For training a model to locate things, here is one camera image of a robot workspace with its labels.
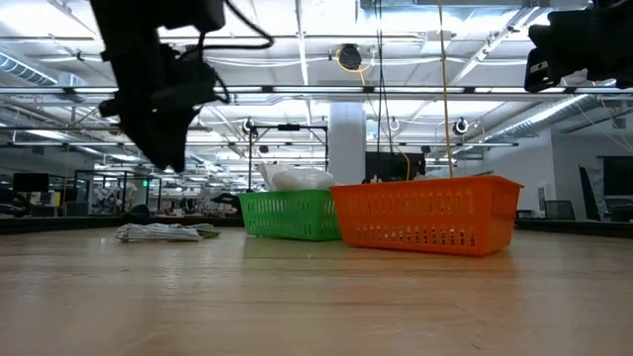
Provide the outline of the long ceiling light strip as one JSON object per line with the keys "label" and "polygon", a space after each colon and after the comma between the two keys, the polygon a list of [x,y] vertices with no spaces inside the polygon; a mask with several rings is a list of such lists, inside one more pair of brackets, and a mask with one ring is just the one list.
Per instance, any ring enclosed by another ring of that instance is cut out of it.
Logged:
{"label": "long ceiling light strip", "polygon": [[[53,95],[53,94],[113,94],[114,87],[0,87],[0,94],[6,95]],[[292,94],[528,94],[522,87],[503,86],[386,86],[384,88],[370,86],[228,86],[229,93],[292,93]],[[614,86],[576,86],[554,87],[545,89],[539,94],[588,94],[588,95],[627,95],[633,94],[633,88],[619,89]]]}

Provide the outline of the white building column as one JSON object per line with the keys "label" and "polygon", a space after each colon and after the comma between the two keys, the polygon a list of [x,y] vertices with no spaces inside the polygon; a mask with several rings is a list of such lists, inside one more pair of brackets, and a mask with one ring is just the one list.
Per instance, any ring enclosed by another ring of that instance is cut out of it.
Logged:
{"label": "white building column", "polygon": [[362,102],[334,102],[329,111],[329,172],[340,184],[365,178],[366,117]]}

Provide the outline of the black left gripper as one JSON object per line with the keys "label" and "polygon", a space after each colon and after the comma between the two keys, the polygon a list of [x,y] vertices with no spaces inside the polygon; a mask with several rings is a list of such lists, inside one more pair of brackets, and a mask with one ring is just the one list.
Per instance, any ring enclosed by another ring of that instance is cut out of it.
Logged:
{"label": "black left gripper", "polygon": [[159,169],[185,169],[187,132],[198,111],[216,101],[216,71],[194,55],[182,57],[167,44],[114,55],[102,52],[118,90],[99,105],[104,117],[121,117],[121,129]]}

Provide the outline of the black aluminium table frame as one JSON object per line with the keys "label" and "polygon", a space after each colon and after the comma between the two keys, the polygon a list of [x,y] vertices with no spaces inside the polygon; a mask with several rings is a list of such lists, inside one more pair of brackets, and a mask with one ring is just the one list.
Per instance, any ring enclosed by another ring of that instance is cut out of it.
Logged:
{"label": "black aluminium table frame", "polygon": [[[192,225],[209,223],[217,227],[244,227],[238,218],[128,218],[128,217],[66,217],[66,218],[8,218],[0,217],[0,235],[54,230],[75,230],[101,227],[119,227],[126,223],[180,223]],[[633,239],[633,222],[552,221],[524,219],[514,222],[519,230],[541,231],[562,234],[590,235]]]}

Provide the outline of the black desk monitor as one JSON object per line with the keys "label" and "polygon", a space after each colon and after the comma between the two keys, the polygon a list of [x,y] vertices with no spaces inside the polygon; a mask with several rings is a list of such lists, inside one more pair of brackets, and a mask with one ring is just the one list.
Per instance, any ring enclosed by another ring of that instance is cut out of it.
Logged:
{"label": "black desk monitor", "polygon": [[46,192],[49,188],[47,173],[17,172],[13,175],[13,190],[20,193]]}
{"label": "black desk monitor", "polygon": [[603,194],[633,196],[633,156],[603,156]]}

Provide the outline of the dark mesh office chair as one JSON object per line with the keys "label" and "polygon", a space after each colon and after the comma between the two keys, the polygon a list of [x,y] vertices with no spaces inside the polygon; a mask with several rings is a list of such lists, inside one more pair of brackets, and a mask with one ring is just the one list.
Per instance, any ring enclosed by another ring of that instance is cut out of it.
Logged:
{"label": "dark mesh office chair", "polygon": [[569,200],[549,200],[545,202],[545,217],[556,221],[574,221],[574,207]]}

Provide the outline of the green plastic basket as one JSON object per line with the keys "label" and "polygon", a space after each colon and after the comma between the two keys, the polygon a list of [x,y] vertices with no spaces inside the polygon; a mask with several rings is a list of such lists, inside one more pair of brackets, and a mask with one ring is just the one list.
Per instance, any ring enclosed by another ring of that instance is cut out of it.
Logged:
{"label": "green plastic basket", "polygon": [[305,241],[341,238],[329,191],[243,193],[238,197],[250,235]]}

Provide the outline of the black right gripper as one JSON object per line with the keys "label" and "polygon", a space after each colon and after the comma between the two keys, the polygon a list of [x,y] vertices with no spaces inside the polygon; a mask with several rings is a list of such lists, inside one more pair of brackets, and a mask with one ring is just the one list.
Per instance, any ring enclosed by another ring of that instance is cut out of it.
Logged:
{"label": "black right gripper", "polygon": [[553,11],[547,25],[532,25],[524,89],[555,87],[584,70],[590,81],[613,79],[633,87],[633,0],[591,0],[583,10]]}

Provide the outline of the silver ventilation duct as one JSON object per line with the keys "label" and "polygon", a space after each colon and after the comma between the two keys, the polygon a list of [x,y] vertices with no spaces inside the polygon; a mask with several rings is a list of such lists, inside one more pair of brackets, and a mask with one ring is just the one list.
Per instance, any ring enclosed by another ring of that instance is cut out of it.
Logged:
{"label": "silver ventilation duct", "polygon": [[589,94],[570,95],[557,102],[541,103],[499,124],[486,133],[484,141],[495,141],[504,136],[532,134],[577,115],[580,111],[590,111],[597,106],[597,99]]}

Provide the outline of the orange plastic basket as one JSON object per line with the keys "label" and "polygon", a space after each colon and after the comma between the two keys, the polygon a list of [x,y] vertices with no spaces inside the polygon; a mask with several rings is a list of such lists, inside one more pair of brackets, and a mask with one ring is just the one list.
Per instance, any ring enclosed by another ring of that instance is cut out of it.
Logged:
{"label": "orange plastic basket", "polygon": [[351,246],[485,256],[510,245],[521,189],[488,175],[344,185],[331,193]]}

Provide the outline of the large black screen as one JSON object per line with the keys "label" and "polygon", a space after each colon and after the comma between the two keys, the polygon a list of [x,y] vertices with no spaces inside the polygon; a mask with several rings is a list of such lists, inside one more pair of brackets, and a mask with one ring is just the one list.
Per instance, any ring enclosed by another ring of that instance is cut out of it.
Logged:
{"label": "large black screen", "polygon": [[413,180],[425,175],[425,155],[368,151],[365,155],[365,170],[364,183]]}

